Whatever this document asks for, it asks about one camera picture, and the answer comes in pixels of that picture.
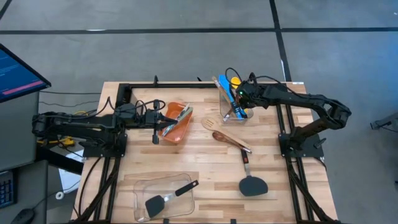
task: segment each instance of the wooden slotted spoon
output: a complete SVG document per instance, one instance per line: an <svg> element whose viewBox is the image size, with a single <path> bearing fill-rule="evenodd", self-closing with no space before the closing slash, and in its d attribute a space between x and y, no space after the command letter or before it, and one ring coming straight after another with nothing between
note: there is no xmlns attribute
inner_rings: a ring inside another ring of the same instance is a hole
<svg viewBox="0 0 398 224"><path fill-rule="evenodd" d="M248 149L251 148L251 146L248 143L240 140L240 138L236 137L235 135L229 133L227 130L222 128L220 124L213 118L203 118L201 120L201 125L204 128L209 129L210 131L218 131L223 133L225 136L229 137L230 139L233 139L234 141L236 141L237 143L241 144L242 146Z"/></svg>

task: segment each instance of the plastic tray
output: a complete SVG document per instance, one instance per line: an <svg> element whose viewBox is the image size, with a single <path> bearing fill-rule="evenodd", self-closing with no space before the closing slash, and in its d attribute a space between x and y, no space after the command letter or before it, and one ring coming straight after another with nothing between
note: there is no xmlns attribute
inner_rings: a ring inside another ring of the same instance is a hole
<svg viewBox="0 0 398 224"><path fill-rule="evenodd" d="M191 214L195 209L192 190L173 198L165 203L165 208L157 216L149 218L145 202L156 195L164 197L177 189L189 184L191 177L188 174L180 174L172 177L164 177L154 180L140 180L134 185L136 196L134 208L134 218L137 222L147 222L161 218L170 218L180 215Z"/></svg>
<svg viewBox="0 0 398 224"><path fill-rule="evenodd" d="M176 102L170 102L167 105L167 112L166 112L166 117L176 119L177 116L180 114L180 112L184 109L186 105L183 105L181 103L176 103ZM166 130L163 129L159 131L159 136L162 137L162 139L178 144L182 139L184 138L185 131L188 128L189 121L191 120L192 113L188 114L181 122L179 122L177 125L174 126L174 128L169 131L169 133L166 134L166 136L162 136L163 131Z"/></svg>

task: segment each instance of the wooden spoon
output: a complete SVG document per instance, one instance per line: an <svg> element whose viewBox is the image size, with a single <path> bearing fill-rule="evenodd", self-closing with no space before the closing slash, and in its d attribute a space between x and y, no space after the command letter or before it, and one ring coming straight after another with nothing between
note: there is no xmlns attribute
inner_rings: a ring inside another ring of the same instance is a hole
<svg viewBox="0 0 398 224"><path fill-rule="evenodd" d="M223 129L220 126L220 124L218 124L218 122L215 119L213 119L213 118L203 118L201 120L201 125L204 128L209 129L210 131L218 131L218 132L224 134L226 137L236 141L238 144L241 144L242 146L244 146L247 149L251 148L251 146L248 143L240 140L235 135L233 135L233 134L229 133L227 130Z"/></svg>
<svg viewBox="0 0 398 224"><path fill-rule="evenodd" d="M221 142L227 142L240 150L245 150L246 152L252 154L253 152L250 149L246 149L244 146L240 145L239 143L233 141L232 139L229 139L228 137L224 136L224 134L219 133L218 131L213 132L213 138L217 141Z"/></svg>

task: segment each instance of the wire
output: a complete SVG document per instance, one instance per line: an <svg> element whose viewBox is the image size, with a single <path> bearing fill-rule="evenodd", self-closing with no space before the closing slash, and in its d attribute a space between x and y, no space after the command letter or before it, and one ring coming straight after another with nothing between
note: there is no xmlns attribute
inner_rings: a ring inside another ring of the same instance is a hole
<svg viewBox="0 0 398 224"><path fill-rule="evenodd" d="M80 216L81 215L81 200L83 199L83 192L85 191L85 187L86 187L86 184L87 184L87 180L88 180L88 178L90 177L90 174L92 173L92 171L93 171L93 169L94 169L94 167L95 167L95 165L97 165L97 163L100 161L100 159L101 159L101 157L99 157L95 162L94 162L94 164L93 164L93 166L91 166L91 168L90 168L90 170L88 171L88 173L87 173L87 177L86 177L86 179L85 179L85 181L84 181L84 183L83 183L83 187L81 188L81 192L80 192L80 199L79 199L79 215L78 216Z"/></svg>
<svg viewBox="0 0 398 224"><path fill-rule="evenodd" d="M53 196L53 195L55 195L55 194L57 194L58 192L60 192L60 191L62 191L62 192L64 192L64 191L66 191L66 190L70 190L70 189L72 189L76 184L78 184L80 182L80 180L78 181L78 182L76 182L75 184L73 184L70 188L68 188L68 189L65 189L65 190L59 190L59 191L57 191L57 192L54 192L54 193L52 193L52 194L49 194L48 196L46 196L45 198L43 198L42 200L40 200L32 209L34 210L37 206L39 206L40 205L40 203L42 203L44 200L46 200L47 198L49 198L49 197L51 197L51 196Z"/></svg>
<svg viewBox="0 0 398 224"><path fill-rule="evenodd" d="M80 106L80 105L84 105L84 104L87 104L87 103L98 103L99 101L98 100L95 100L95 101L87 101L87 102L82 102L82 103L78 103L78 104L76 104L76 105L71 105L71 106L69 106L69 105L60 105L60 104L58 104L58 103L46 103L46 102L44 102L44 101L40 101L39 103L42 103L42 104L45 104L45 105L48 105L48 106L62 106L62 107L69 107L69 108L71 108L71 107L76 107L76 106Z"/></svg>
<svg viewBox="0 0 398 224"><path fill-rule="evenodd" d="M326 164L321 160L319 157L314 157L314 159L318 160L322 165L325 167L325 170L327 171L328 169L326 168Z"/></svg>
<svg viewBox="0 0 398 224"><path fill-rule="evenodd" d="M141 114L144 114L144 108L145 108L145 112L147 111L147 106L145 105L145 103L142 100L137 100L136 104L134 105L137 108L138 103L140 103L142 105L144 105L144 107L141 107Z"/></svg>
<svg viewBox="0 0 398 224"><path fill-rule="evenodd" d="M61 93L54 91L40 91L41 93L61 94L61 95L99 95L101 93Z"/></svg>
<svg viewBox="0 0 398 224"><path fill-rule="evenodd" d="M225 70L225 73L224 73L224 74L225 74L225 78L226 78L226 80L229 82L229 84L234 85L234 83L231 83L231 81L229 80L229 78L228 78L228 76L227 76L228 70L234 71L235 74L236 74L236 75L238 76L238 78L240 79L240 81L242 82L242 78L241 78L241 76L239 75L239 73L238 73L235 69L229 67L229 68L227 68L227 69Z"/></svg>
<svg viewBox="0 0 398 224"><path fill-rule="evenodd" d="M79 116L48 115L48 116L46 116L46 118L63 118L63 119L70 119L70 120L92 118L92 117L95 117L95 116L99 115L100 113L102 113L102 111L105 110L105 108L106 108L106 106L108 104L110 104L111 107L113 108L113 106L111 104L111 98L110 97L108 97L108 99L106 99L106 103L105 103L104 107L102 109L100 109L99 112L97 112L95 114L92 114L92 115L89 115L89 116L82 116L82 115L79 115ZM38 117L37 119L33 120L32 123L36 122L39 119L40 119L40 117Z"/></svg>
<svg viewBox="0 0 398 224"><path fill-rule="evenodd" d="M157 100L157 101L159 101L160 103L163 103L163 106L161 106L160 108L157 108L156 110L153 110L153 111L159 111L159 110L165 108L165 106L166 106L166 102L164 102L163 100ZM120 111L120 112L126 112L126 111L130 111L130 110L136 110L136 109L138 109L138 108L140 108L140 107L143 107L143 106L145 106L145 108L146 108L146 105L148 105L149 103L153 103L153 102L155 102L155 100L148 101L148 102L146 102L146 103L144 103L144 104L141 104L141 105L139 105L139 106L134 106L134 108L122 110L122 111Z"/></svg>
<svg viewBox="0 0 398 224"><path fill-rule="evenodd" d="M70 152L70 153L72 153L72 154L74 154L74 155L76 155L76 156L78 156L78 157L80 157L80 158L83 158L83 156L81 156L81 155L79 155L79 154L77 154L77 153L75 153L75 152L69 150L69 149L68 149L68 146L66 146L63 142L58 141L58 143L61 144L61 146L60 146L61 149L64 149L64 150L66 150L66 151L68 151L68 152Z"/></svg>
<svg viewBox="0 0 398 224"><path fill-rule="evenodd" d="M256 80L257 80L258 78L269 78L270 80L273 80L273 81L277 82L279 85L281 85L281 86L283 86L284 88L286 88L286 90L291 91L294 95L296 95L296 96L298 96L298 97L300 97L300 98L303 98L303 99L308 99L307 97L304 97L304 96L302 96L302 95L299 95L298 93L296 93L295 91L293 91L291 88L287 87L287 85L284 85L283 83L281 83L281 82L280 82L279 80L277 80L276 78L272 78L272 77L269 77L269 76L267 76L267 75L261 75L261 76L259 76L259 77L256 77Z"/></svg>
<svg viewBox="0 0 398 224"><path fill-rule="evenodd" d="M384 126L381 126L380 124L377 123L377 121L375 121L374 123L377 124L380 128L382 128L384 130L391 131L393 133L398 133L398 131L396 131L396 130L385 128Z"/></svg>
<svg viewBox="0 0 398 224"><path fill-rule="evenodd" d="M76 111L73 115L87 114L87 111Z"/></svg>
<svg viewBox="0 0 398 224"><path fill-rule="evenodd" d="M59 140L57 140L57 141L49 141L48 143L49 144L55 144L55 143L58 143L58 142L63 142L63 141L66 141L66 140L68 140L69 139L69 137L66 137L66 138L63 138L63 139L59 139ZM36 141L37 143L40 143L40 144L44 144L44 141L43 140L38 140L38 141Z"/></svg>
<svg viewBox="0 0 398 224"><path fill-rule="evenodd" d="M92 114L92 113L94 113L95 111L97 111L97 109L93 109L93 110L90 110L90 111L84 111L84 113L82 113L82 114L80 114L80 115L90 115L90 114Z"/></svg>
<svg viewBox="0 0 398 224"><path fill-rule="evenodd" d="M75 211L75 213L76 213L76 216L77 216L77 217L80 217L80 216L79 216L79 214L77 213L77 210L76 210L76 208L75 208L75 204L73 204L73 210Z"/></svg>

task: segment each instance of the orange bowl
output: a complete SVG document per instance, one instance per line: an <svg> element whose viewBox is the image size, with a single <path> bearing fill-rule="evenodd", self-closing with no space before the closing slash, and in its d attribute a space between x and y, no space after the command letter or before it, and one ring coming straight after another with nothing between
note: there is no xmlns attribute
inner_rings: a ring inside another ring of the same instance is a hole
<svg viewBox="0 0 398 224"><path fill-rule="evenodd" d="M176 102L170 102L167 105L167 112L166 112L166 117L168 118L172 118L172 119L177 119L177 116L181 113L181 111L184 109L186 105L183 105L181 103L176 103ZM180 122L178 122L178 124L176 124L174 126L173 129L171 129L166 136L162 136L163 131L166 130L167 128L164 128L163 130L159 131L159 136L162 137L162 139L168 141L168 142L172 142L175 144L180 143L180 141L182 141L184 135L185 135L185 131L188 128L188 124L189 121L191 120L192 117L192 113L188 114L186 117L184 117L184 119Z"/></svg>

